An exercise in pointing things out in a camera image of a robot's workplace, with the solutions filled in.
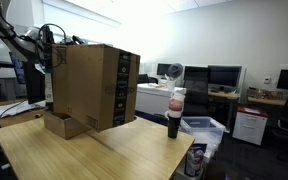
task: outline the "black cup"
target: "black cup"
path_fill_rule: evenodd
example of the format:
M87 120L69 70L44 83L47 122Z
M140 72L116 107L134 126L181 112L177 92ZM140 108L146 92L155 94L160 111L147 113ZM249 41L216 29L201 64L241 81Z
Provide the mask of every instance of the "black cup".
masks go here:
M178 128L180 127L181 118L173 118L168 116L168 137L175 139L177 137Z

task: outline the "office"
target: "office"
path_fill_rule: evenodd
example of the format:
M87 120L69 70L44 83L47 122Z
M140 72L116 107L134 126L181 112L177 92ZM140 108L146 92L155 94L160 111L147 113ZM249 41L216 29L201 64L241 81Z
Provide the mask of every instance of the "office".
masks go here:
M52 22L60 25L67 34L78 35L90 43L106 43L139 54L140 72L151 77L156 77L158 63L202 67L242 66L242 72L247 68L245 79L239 87L242 102L248 87L276 90L280 70L288 69L286 0L233 0L164 16L160 16L158 9L150 6L147 16L138 15L140 10L131 9L129 12L132 13L132 18L117 13L120 17L116 19L102 20L99 19L101 16L96 14L92 14L93 19L90 18L91 14L83 14L82 17L81 12L76 12L78 8L63 10L63 7L58 8L52 3L54 2L38 0L14 1L7 20L14 23L19 32L24 32L25 28L31 25L41 26ZM61 39L60 30L52 28L52 31L57 39ZM10 61L4 45L0 46L0 59ZM1 69L0 77L15 78L15 75L12 70ZM269 84L264 84L265 77L271 78ZM250 144L241 146L244 149L253 147ZM259 146L255 149L259 152L265 147ZM233 150L232 152L237 154L224 160L232 159L232 164L243 166L244 161L242 163L234 160L245 154ZM239 169L232 165L232 169L251 179L267 179L273 171L288 168L287 163L274 162L280 166L270 166L268 163L267 166L271 169L261 171L256 168ZM276 174L274 178L283 177L279 175Z

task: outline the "drawer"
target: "drawer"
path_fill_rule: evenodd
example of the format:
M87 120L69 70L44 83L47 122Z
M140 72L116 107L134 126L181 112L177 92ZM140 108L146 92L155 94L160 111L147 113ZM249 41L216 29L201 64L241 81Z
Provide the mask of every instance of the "drawer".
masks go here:
M267 118L245 113L237 113L236 121L255 128L265 128Z
M233 137L250 143L261 145L264 134L263 128L255 128L246 124L235 124Z

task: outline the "plastic bin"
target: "plastic bin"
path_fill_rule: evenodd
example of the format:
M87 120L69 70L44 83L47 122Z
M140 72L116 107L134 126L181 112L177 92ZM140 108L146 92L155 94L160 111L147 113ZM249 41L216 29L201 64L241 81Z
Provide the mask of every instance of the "plastic bin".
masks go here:
M195 143L207 144L211 152L222 141L225 126L211 117L182 117L180 131L195 137Z

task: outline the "cardboard box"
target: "cardboard box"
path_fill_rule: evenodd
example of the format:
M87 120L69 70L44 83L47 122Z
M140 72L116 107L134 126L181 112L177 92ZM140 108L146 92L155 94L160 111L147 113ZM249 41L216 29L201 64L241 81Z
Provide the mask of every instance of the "cardboard box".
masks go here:
M44 126L64 139L81 134L90 128L67 114L44 111Z
M55 48L54 112L97 131L133 121L140 56L106 45Z

